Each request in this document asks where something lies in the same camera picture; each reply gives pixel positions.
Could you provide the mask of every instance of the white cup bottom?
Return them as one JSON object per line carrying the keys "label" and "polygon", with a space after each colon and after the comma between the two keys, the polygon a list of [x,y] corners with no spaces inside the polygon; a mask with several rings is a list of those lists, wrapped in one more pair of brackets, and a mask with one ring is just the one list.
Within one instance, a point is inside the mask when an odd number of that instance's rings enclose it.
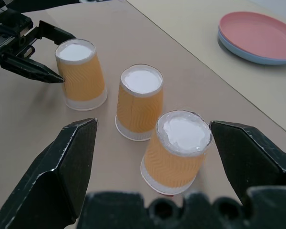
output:
{"label": "white cup bottom", "polygon": [[151,139],[151,135],[153,130],[143,132],[143,133],[136,133],[126,129],[119,121],[117,116],[115,116],[115,126],[118,129],[119,133],[126,137],[129,140],[136,141],[136,142],[143,142]]}
{"label": "white cup bottom", "polygon": [[157,181],[155,181],[150,175],[149,173],[147,172],[146,170],[146,167],[145,167],[145,164],[144,164],[144,157],[141,161],[141,175],[143,177],[143,179],[145,180],[145,182],[153,189],[155,190],[156,192],[159,192],[160,194],[163,194],[163,195],[177,195],[179,193],[182,193],[184,191],[186,191],[191,185],[192,183],[194,182],[195,178],[190,182],[188,183],[187,185],[184,185],[182,187],[167,187],[167,186],[164,186],[160,183],[158,183]]}
{"label": "white cup bottom", "polygon": [[101,106],[106,101],[107,95],[108,92],[107,89],[105,88],[102,94],[95,99],[91,99],[89,101],[74,101],[65,97],[65,102],[66,105],[73,110],[90,111]]}

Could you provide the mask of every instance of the pink plate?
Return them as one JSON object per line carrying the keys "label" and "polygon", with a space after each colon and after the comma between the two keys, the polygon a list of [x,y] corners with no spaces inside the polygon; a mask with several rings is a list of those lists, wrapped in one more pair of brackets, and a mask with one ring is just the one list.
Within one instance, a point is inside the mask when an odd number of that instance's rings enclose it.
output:
{"label": "pink plate", "polygon": [[233,12],[219,24],[222,35],[234,46],[253,55],[286,60],[286,24],[259,13]]}

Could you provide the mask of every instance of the orange paper cup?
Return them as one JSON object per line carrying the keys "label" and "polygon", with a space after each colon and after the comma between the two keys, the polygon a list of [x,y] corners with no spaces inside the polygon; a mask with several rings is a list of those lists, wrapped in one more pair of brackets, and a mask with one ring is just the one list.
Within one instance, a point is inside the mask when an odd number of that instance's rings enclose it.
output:
{"label": "orange paper cup", "polygon": [[162,108],[163,78],[157,69],[138,64],[122,73],[115,124],[124,137],[149,140]]}
{"label": "orange paper cup", "polygon": [[212,141],[203,119],[188,111],[162,115],[141,162],[144,180],[157,192],[176,195],[196,178]]}
{"label": "orange paper cup", "polygon": [[88,111],[106,101],[107,89],[92,43],[72,39],[62,43],[55,55],[59,74],[65,79],[62,88],[68,107]]}

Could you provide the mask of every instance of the cup rim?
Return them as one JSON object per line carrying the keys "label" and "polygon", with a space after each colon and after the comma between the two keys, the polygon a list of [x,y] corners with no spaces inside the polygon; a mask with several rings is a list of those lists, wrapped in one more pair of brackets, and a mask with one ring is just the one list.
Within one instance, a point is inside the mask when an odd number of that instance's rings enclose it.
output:
{"label": "cup rim", "polygon": [[[82,58],[82,59],[77,60],[77,61],[70,61],[70,60],[66,60],[66,59],[61,58],[59,56],[59,52],[61,52],[64,48],[66,48],[69,45],[68,43],[72,43],[75,41],[77,41],[76,44],[80,44],[80,45],[83,45],[83,46],[91,49],[91,51],[92,51],[91,54],[88,57]],[[95,55],[96,55],[95,45],[90,41],[87,41],[84,39],[78,39],[78,38],[69,39],[69,40],[61,43],[55,50],[56,59],[62,63],[65,63],[65,64],[82,64],[82,63],[85,63],[85,62],[88,62],[89,60],[91,60]]]}
{"label": "cup rim", "polygon": [[[155,72],[157,74],[157,76],[160,78],[161,80],[161,83],[160,85],[158,86],[158,88],[152,92],[148,92],[148,93],[139,93],[139,92],[135,92],[134,90],[131,90],[130,88],[128,88],[126,85],[125,85],[125,82],[123,81],[123,77],[125,77],[125,74],[127,73],[128,70],[134,68],[134,67],[145,67],[145,68],[148,68],[150,70],[152,70],[153,72]],[[152,67],[148,64],[143,64],[143,63],[139,63],[139,64],[134,64],[128,68],[126,68],[122,74],[121,74],[121,77],[120,77],[120,85],[123,87],[123,89],[125,91],[127,91],[128,93],[130,93],[131,95],[133,96],[136,96],[136,97],[150,97],[150,96],[153,96],[155,94],[157,94],[158,92],[161,91],[162,87],[163,87],[163,76],[161,74],[161,72],[156,69],[155,67]]]}
{"label": "cup rim", "polygon": [[161,134],[160,134],[160,132],[159,132],[159,129],[158,129],[158,128],[159,128],[159,120],[160,120],[164,115],[166,115],[166,114],[168,114],[168,113],[171,113],[171,112],[175,112],[175,111],[184,111],[184,112],[192,113],[192,114],[198,116],[198,117],[208,126],[208,128],[210,128],[209,125],[208,125],[208,123],[207,123],[199,114],[197,114],[197,113],[195,113],[195,112],[193,112],[193,111],[188,111],[188,110],[172,110],[172,111],[166,112],[166,113],[164,113],[163,115],[161,115],[161,116],[158,118],[157,123],[156,123],[156,127],[155,127],[155,128],[156,128],[157,138],[158,138],[159,141],[161,142],[162,146],[163,146],[168,152],[170,152],[171,154],[174,154],[174,155],[177,155],[177,156],[181,156],[181,157],[196,157],[196,156],[200,156],[200,155],[202,155],[202,154],[206,154],[206,150],[208,149],[208,147],[210,146],[210,144],[211,144],[211,142],[212,142],[212,140],[213,140],[213,135],[212,135],[211,130],[210,130],[209,141],[208,141],[208,143],[206,144],[206,146],[205,146],[203,149],[201,149],[201,150],[199,150],[199,151],[196,151],[196,152],[191,152],[191,153],[182,152],[182,153],[180,153],[179,151],[170,148],[170,147],[168,146],[168,144],[164,142],[164,139],[163,139],[163,137],[161,136]]}

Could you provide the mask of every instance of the table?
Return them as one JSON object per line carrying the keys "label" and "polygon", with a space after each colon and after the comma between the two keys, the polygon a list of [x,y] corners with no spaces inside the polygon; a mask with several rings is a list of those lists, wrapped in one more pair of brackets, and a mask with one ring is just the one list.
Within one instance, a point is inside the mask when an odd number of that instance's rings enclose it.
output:
{"label": "table", "polygon": [[233,11],[286,19],[247,0],[128,1],[286,130],[286,65],[245,61],[216,39],[220,19]]}
{"label": "table", "polygon": [[[124,138],[114,125],[120,75],[136,63],[152,65],[163,74],[164,112],[189,109],[208,122],[252,125],[286,152],[286,132],[281,127],[127,2],[75,4],[27,15],[35,24],[44,20],[96,45],[108,99],[96,110],[77,112],[64,104],[61,85],[28,80],[0,68],[0,207],[61,128],[88,117],[97,117],[99,127],[87,191],[138,191],[146,205],[162,197],[140,174],[148,142]],[[34,46],[33,59],[56,71],[56,45],[45,39]],[[215,144],[187,192],[194,188],[205,192],[211,201],[219,196],[237,198]],[[174,201],[181,205],[182,196],[175,196]]]}

